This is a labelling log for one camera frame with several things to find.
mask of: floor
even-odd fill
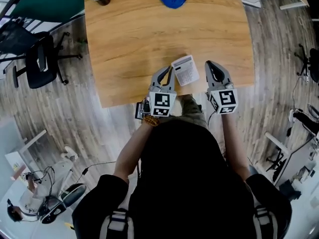
[[[237,128],[252,162],[264,160],[274,151],[274,145],[264,136],[266,131],[281,141],[286,139],[286,131],[291,126],[287,117],[293,107],[292,92],[298,78],[296,72],[302,66],[301,61],[294,57],[294,52],[299,51],[298,43],[302,43],[308,51],[318,46],[307,9],[281,11],[279,6],[282,3],[282,0],[265,0],[262,9],[245,8],[252,35],[256,79],[254,86],[238,89]],[[28,139],[47,129],[49,134],[30,148],[42,168],[58,161],[65,145],[78,152],[80,158],[75,164],[71,183],[78,180],[85,167],[115,161],[139,121],[134,119],[134,104],[101,108],[84,41],[84,18],[58,29],[53,34],[54,38],[59,38],[64,31],[71,35],[63,43],[64,49],[60,54],[83,55],[82,60],[60,61],[62,73],[70,83],[64,86],[56,80],[41,89],[32,90],[27,85],[26,75],[22,75],[20,87],[15,89],[12,67],[16,64],[22,68],[23,65],[21,61],[12,63],[6,79],[0,81],[0,119],[13,116],[22,137]],[[296,107],[305,110],[310,103],[319,108],[318,95],[317,84],[311,80],[308,83],[299,80],[295,89]],[[208,118],[211,107],[206,106],[204,94],[195,95],[195,98],[203,105]],[[220,129],[221,117],[213,115],[210,131],[223,151]],[[306,135],[307,132],[296,123],[286,143],[297,148]],[[112,173],[113,169],[114,163],[93,166],[80,182],[92,189],[101,174]]]

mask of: wooden table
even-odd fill
[[[85,0],[86,31],[102,107],[141,101],[153,73],[193,55],[200,80],[179,95],[207,90],[204,64],[223,65],[236,87],[254,83],[249,26],[240,0],[187,0],[170,9],[160,0]]]

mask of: wire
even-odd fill
[[[137,171],[138,171],[138,179],[141,177],[141,174],[140,174],[140,165],[139,165],[139,163],[138,163],[138,165],[137,165]]]
[[[52,166],[48,166],[48,167],[45,168],[45,170],[44,170],[44,175],[43,175],[43,177],[41,178],[41,180],[42,180],[46,175],[49,176],[51,187],[50,187],[50,190],[49,190],[49,195],[46,197],[46,200],[45,200],[44,203],[43,203],[43,206],[45,206],[45,207],[47,207],[47,205],[48,205],[48,202],[49,202],[50,197],[51,197],[51,195],[52,195],[52,187],[53,187],[53,185],[54,185],[54,183],[55,183],[55,171],[54,171],[54,169],[53,169]]]
[[[78,181],[77,181],[75,184],[77,184],[77,183],[79,182],[79,180],[81,179],[82,175],[83,175],[83,174],[81,174],[80,178],[78,179]]]
[[[79,182],[79,180],[81,179],[81,177],[83,175],[86,175],[86,173],[89,171],[89,168],[94,166],[94,165],[105,165],[105,164],[111,164],[111,163],[115,163],[116,161],[111,161],[111,162],[105,162],[105,163],[97,163],[97,164],[93,164],[93,165],[90,165],[88,166],[87,168],[85,168],[80,176],[80,178],[77,180],[76,184]]]
[[[208,123],[207,123],[207,127],[209,128],[209,123],[210,123],[210,119],[211,119],[211,117],[213,116],[213,114],[215,114],[216,113],[216,111],[214,111],[210,116],[209,116],[209,118],[208,118]]]
[[[89,169],[91,166],[94,166],[94,165],[105,165],[105,164],[110,164],[110,163],[115,163],[115,162],[116,162],[116,161],[93,164],[93,165],[90,165],[89,167],[87,167],[87,169]]]

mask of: bracelet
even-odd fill
[[[151,116],[151,115],[146,115],[143,118],[143,121],[145,121],[147,124],[149,124],[151,126],[158,126],[160,124],[160,120],[158,118]]]

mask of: green panel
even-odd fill
[[[21,0],[13,16],[48,22],[66,22],[84,9],[84,0]]]

